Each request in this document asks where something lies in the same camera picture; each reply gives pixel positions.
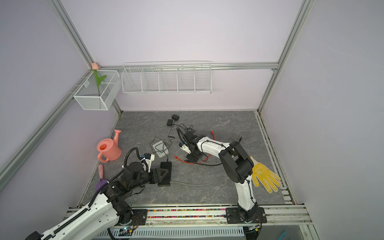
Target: watering can spout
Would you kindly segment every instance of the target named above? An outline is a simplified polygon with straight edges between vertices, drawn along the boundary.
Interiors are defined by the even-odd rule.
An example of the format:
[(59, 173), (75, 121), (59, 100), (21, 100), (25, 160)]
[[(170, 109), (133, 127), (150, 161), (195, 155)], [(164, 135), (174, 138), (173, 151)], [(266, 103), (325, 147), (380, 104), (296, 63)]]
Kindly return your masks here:
[(114, 142), (116, 145), (119, 145), (119, 133), (121, 133), (121, 131), (115, 129), (115, 137), (113, 138), (113, 142)]

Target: gray marble tabletop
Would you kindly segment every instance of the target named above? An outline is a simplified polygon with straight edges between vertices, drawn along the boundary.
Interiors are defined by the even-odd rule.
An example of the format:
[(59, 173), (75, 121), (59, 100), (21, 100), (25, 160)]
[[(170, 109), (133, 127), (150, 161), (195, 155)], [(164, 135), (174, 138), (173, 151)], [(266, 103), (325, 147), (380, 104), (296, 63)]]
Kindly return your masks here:
[[(241, 145), (246, 152), (269, 169), (272, 163), (269, 158), (263, 137), (253, 111), (173, 111), (173, 112), (123, 112), (116, 129), (121, 130), (119, 135), (119, 147), (122, 154), (119, 159), (104, 164), (104, 178), (110, 179), (116, 175), (124, 162), (124, 157), (132, 147), (138, 147), (140, 154), (152, 152), (149, 144), (155, 137), (165, 139), (171, 127), (166, 122), (173, 114), (180, 116), (176, 124), (183, 123), (189, 127), (193, 125), (195, 135), (204, 134), (221, 142), (237, 140), (242, 135)], [(172, 145), (169, 147), (168, 158), (172, 162), (171, 180), (190, 184), (205, 184), (216, 180), (223, 173), (223, 166), (199, 166), (183, 163), (174, 158), (174, 155), (182, 160), (186, 159), (186, 152), (179, 147), (179, 138), (176, 127), (173, 126), (170, 136)], [(152, 168), (160, 167), (160, 162), (165, 162), (167, 156), (159, 158), (155, 154)], [(128, 158), (128, 164), (137, 161), (133, 152)], [(210, 156), (207, 163), (218, 163), (219, 158)], [(93, 177), (90, 187), (83, 200), (83, 204), (90, 201), (95, 192), (95, 186), (99, 181), (98, 173)], [(267, 193), (262, 185), (253, 186), (253, 193), (258, 204), (284, 204), (284, 198), (279, 190), (271, 194)], [(214, 184), (207, 186), (190, 186), (171, 182), (170, 187), (158, 187), (157, 184), (148, 184), (141, 194), (133, 195), (126, 201), (129, 204), (237, 204), (237, 192), (235, 184), (224, 174)]]

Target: white mesh basket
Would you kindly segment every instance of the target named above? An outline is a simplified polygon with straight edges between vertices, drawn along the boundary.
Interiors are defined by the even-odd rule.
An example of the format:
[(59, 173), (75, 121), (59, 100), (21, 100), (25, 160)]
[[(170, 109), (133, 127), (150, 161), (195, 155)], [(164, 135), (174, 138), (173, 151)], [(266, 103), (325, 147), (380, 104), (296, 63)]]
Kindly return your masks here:
[(211, 93), (210, 64), (193, 66), (129, 66), (121, 74), (126, 94)]
[(107, 75), (99, 86), (100, 96), (93, 73), (73, 96), (84, 110), (108, 110), (121, 88), (120, 76), (116, 70), (97, 72), (100, 77)]

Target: yellow glove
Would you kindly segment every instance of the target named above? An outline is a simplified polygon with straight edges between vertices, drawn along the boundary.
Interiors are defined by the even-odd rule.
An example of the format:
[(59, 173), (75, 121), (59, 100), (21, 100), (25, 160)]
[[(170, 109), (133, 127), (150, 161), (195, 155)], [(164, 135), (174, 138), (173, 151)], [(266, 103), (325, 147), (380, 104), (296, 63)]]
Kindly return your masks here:
[(259, 179), (267, 192), (272, 193), (272, 190), (277, 192), (277, 187), (281, 186), (279, 176), (263, 164), (257, 162), (252, 156), (250, 158), (254, 165), (252, 168), (252, 180), (255, 187), (259, 186), (259, 182), (257, 181), (257, 179)]

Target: watering can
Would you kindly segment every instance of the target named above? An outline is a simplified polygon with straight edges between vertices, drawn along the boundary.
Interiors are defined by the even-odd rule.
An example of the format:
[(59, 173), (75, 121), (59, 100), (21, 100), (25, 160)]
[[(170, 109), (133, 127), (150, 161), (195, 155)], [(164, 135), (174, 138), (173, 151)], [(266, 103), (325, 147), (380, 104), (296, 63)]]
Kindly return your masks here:
[(114, 161), (120, 157), (121, 149), (118, 146), (119, 133), (121, 133), (121, 131), (115, 129), (115, 137), (113, 138), (113, 140), (107, 138), (99, 142), (99, 144), (97, 145), (97, 151), (100, 152), (97, 156), (97, 159), (100, 162), (106, 163), (108, 161)]

